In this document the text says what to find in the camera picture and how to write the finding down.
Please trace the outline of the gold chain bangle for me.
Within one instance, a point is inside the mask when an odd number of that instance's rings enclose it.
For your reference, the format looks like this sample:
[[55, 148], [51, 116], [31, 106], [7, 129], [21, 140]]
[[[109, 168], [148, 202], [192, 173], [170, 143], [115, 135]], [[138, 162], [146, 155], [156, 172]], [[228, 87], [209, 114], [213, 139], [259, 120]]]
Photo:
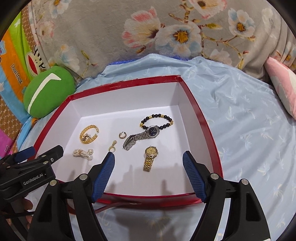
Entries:
[[96, 125], [86, 126], [79, 135], [79, 140], [83, 144], [90, 144], [94, 142], [99, 134], [99, 128]]

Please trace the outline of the gold pendant earring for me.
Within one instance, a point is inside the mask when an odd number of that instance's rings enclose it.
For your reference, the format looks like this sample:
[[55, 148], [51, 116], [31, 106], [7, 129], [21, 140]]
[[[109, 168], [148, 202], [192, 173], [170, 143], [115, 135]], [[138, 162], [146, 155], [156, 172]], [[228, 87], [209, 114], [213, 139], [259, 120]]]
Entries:
[[114, 140], [111, 146], [108, 148], [108, 151], [114, 153], [116, 151], [116, 148], [115, 148], [116, 144], [117, 144], [117, 140]]

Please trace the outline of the gold wristwatch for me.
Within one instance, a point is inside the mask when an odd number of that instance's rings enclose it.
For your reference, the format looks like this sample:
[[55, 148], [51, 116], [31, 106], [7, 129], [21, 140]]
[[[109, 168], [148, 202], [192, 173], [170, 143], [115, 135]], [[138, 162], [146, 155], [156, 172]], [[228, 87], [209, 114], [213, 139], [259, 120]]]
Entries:
[[145, 161], [143, 170], [149, 172], [152, 168], [155, 157], [158, 156], [158, 149], [154, 146], [149, 146], [145, 149]]

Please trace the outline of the red box with strap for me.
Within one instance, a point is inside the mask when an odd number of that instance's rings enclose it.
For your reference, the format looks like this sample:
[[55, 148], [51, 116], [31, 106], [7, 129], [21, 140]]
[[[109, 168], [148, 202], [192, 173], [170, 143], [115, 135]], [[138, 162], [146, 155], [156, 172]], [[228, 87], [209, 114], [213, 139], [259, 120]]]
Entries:
[[[96, 125], [99, 134], [86, 145], [79, 135], [88, 125]], [[156, 138], [139, 140], [130, 150], [123, 149], [130, 135], [149, 126], [160, 128]], [[126, 132], [125, 139], [118, 137], [120, 132]], [[183, 167], [185, 151], [210, 172], [223, 174], [193, 87], [180, 76], [121, 81], [71, 95], [48, 120], [34, 148], [40, 155], [57, 145], [63, 147], [63, 157], [52, 167], [58, 180], [68, 182], [100, 164], [114, 140], [115, 166], [100, 203], [131, 203], [140, 208], [199, 203]], [[145, 149], [149, 146], [158, 149], [158, 156], [145, 172]]]

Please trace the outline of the silver blue-dial wristwatch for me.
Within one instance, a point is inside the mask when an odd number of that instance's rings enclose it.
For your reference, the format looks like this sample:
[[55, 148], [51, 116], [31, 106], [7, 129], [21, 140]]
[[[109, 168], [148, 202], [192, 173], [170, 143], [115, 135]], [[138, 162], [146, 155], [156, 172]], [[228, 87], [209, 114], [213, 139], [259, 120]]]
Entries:
[[137, 141], [156, 138], [159, 133], [160, 128], [158, 126], [145, 127], [143, 132], [130, 135], [123, 143], [123, 149], [128, 151], [136, 144]]

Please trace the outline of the green round plush cushion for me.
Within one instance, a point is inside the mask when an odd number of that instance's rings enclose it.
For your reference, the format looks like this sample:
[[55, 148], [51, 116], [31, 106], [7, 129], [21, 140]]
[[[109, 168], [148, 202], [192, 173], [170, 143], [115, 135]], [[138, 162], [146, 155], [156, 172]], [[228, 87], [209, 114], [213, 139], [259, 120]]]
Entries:
[[23, 104], [29, 115], [43, 118], [74, 92], [72, 74], [65, 68], [53, 66], [29, 83], [23, 95]]

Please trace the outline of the colourful monkey cartoon sheet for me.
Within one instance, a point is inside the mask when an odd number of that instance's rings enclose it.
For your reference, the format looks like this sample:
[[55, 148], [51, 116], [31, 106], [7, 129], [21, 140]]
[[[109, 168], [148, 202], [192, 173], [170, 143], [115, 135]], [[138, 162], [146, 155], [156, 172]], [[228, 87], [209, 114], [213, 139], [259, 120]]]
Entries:
[[46, 70], [37, 49], [28, 6], [16, 16], [1, 40], [1, 157], [17, 152], [36, 118], [23, 104], [25, 89]]

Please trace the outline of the grey floral blanket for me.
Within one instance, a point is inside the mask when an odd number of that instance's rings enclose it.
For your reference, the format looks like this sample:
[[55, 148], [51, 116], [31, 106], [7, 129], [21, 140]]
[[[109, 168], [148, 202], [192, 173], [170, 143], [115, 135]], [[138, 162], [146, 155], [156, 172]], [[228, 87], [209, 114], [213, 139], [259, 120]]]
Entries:
[[202, 56], [258, 79], [268, 57], [295, 69], [295, 37], [267, 1], [31, 1], [28, 12], [44, 67], [77, 80], [152, 53]]

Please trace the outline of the blue fuzzy fabric edge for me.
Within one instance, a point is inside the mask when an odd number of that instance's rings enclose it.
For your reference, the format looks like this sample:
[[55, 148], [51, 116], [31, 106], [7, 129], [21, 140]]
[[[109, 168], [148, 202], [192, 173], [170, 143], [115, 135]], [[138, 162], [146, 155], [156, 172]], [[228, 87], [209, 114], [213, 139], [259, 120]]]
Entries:
[[190, 58], [185, 58], [185, 57], [181, 57], [181, 56], [165, 56], [165, 55], [160, 55], [160, 54], [148, 54], [144, 57], [138, 58], [138, 59], [131, 59], [131, 60], [118, 60], [118, 61], [114, 61], [108, 64], [108, 66], [110, 65], [119, 65], [119, 64], [126, 64], [126, 63], [131, 63], [134, 61], [138, 61], [138, 60], [142, 60], [144, 58], [152, 58], [153, 60], [160, 60], [161, 58], [172, 58], [172, 59], [176, 59], [176, 60], [182, 60], [182, 61], [189, 61]]

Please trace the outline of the pink cartoon pillow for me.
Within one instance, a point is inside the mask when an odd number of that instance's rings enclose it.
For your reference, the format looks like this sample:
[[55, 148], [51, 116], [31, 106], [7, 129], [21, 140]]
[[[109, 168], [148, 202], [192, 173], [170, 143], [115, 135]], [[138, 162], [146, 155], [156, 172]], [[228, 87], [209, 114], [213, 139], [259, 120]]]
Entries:
[[264, 67], [282, 104], [287, 112], [295, 119], [295, 73], [272, 57], [267, 58]]

